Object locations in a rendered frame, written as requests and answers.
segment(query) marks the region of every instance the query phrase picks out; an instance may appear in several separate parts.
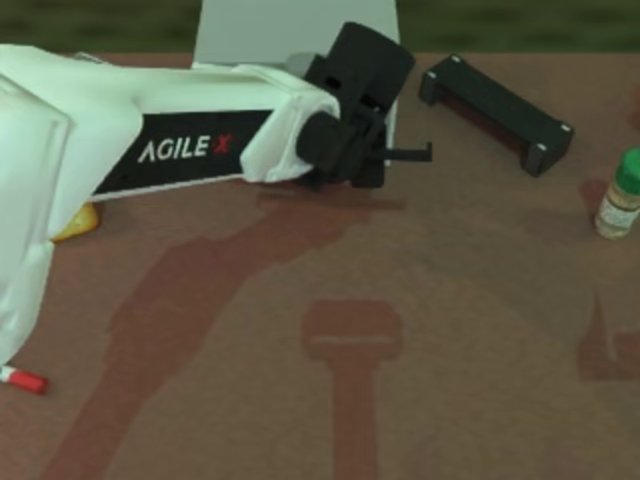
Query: green bottle cap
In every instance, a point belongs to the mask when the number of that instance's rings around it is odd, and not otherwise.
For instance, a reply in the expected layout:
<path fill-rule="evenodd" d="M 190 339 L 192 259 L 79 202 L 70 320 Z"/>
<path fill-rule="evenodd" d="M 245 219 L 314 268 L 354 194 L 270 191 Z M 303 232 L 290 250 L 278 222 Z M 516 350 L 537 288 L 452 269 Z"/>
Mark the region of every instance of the green bottle cap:
<path fill-rule="evenodd" d="M 640 147 L 631 148 L 622 154 L 615 181 L 623 192 L 640 195 Z"/>

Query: red object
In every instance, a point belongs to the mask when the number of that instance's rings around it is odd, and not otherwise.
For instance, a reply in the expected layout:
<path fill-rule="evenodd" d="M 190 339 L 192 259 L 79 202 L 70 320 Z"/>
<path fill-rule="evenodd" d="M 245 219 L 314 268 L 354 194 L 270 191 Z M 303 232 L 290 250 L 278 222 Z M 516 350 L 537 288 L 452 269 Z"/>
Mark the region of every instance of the red object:
<path fill-rule="evenodd" d="M 49 386 L 49 381 L 46 378 L 21 370 L 16 370 L 9 375 L 7 383 L 36 395 L 45 393 Z"/>

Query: table surface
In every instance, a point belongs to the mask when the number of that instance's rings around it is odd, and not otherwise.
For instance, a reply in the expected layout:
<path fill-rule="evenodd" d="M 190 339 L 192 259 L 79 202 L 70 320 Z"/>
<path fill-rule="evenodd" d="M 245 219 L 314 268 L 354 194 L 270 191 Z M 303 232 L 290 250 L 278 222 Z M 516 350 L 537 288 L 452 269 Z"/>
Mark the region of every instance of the table surface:
<path fill-rule="evenodd" d="M 433 141 L 434 162 L 393 166 L 384 189 L 112 201 L 97 232 L 60 245 L 16 358 L 53 389 L 3 389 L 3 480 L 346 480 L 354 464 L 382 480 L 635 478 L 640 228 L 609 242 L 589 215 L 638 143 L 640 56 L 465 56 L 575 127 L 539 179 L 418 101 L 441 58 L 419 56 L 397 133 Z M 314 328 L 395 336 L 396 355 L 369 392 L 349 365 L 384 349 L 343 346 L 329 370 Z"/>

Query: green background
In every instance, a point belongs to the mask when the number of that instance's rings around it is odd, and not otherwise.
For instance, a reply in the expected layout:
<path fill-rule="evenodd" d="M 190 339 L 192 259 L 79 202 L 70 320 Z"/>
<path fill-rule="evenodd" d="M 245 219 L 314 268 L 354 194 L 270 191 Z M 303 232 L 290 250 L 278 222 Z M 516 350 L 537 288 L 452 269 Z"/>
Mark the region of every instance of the green background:
<path fill-rule="evenodd" d="M 1 5 L 0 42 L 57 51 L 190 52 L 200 10 L 200 0 Z M 640 0 L 398 0 L 398 10 L 414 51 L 640 51 Z"/>

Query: bottle label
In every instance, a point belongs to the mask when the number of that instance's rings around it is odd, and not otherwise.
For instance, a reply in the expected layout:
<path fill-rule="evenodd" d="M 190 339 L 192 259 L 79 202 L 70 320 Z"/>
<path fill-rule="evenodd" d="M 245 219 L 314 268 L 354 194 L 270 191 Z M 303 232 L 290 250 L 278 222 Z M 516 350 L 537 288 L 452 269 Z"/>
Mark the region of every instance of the bottle label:
<path fill-rule="evenodd" d="M 616 207 L 609 198 L 604 197 L 600 204 L 598 216 L 606 223 L 617 228 L 631 228 L 640 215 L 640 210 L 622 210 Z"/>

